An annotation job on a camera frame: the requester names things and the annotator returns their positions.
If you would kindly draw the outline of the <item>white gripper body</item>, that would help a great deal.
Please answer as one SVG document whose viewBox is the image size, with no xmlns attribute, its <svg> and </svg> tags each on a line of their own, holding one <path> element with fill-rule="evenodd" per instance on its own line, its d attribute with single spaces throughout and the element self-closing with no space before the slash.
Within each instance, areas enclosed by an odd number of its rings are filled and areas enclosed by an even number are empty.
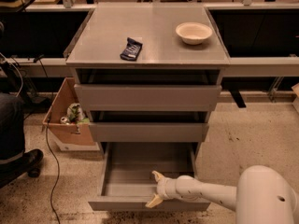
<svg viewBox="0 0 299 224">
<path fill-rule="evenodd" d="M 161 200 L 172 200 L 178 198 L 176 188 L 177 180 L 168 177 L 159 177 L 157 179 L 157 195 Z"/>
</svg>

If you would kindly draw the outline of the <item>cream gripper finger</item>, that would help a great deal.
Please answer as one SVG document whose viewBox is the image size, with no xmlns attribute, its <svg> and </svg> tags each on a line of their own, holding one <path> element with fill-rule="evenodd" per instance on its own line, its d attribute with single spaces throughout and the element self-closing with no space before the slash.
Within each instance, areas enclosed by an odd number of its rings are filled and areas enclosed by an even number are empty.
<svg viewBox="0 0 299 224">
<path fill-rule="evenodd" d="M 146 203 L 146 207 L 153 208 L 162 203 L 163 201 L 164 200 L 158 194 L 154 193 L 152 199 Z"/>
<path fill-rule="evenodd" d="M 162 175 L 161 173 L 159 173 L 157 171 L 152 171 L 152 174 L 154 175 L 156 182 L 159 182 L 160 180 L 162 180 L 164 178 L 164 175 Z"/>
</svg>

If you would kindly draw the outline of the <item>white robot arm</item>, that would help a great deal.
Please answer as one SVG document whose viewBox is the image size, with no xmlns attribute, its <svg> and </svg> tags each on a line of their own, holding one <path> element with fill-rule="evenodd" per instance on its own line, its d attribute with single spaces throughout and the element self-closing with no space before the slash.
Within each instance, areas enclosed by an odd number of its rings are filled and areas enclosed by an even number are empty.
<svg viewBox="0 0 299 224">
<path fill-rule="evenodd" d="M 203 198 L 234 211 L 236 224 L 299 224 L 299 194 L 269 167 L 251 166 L 235 187 L 204 183 L 187 175 L 169 178 L 157 171 L 153 174 L 157 189 L 148 208 L 165 200 L 191 203 Z"/>
</svg>

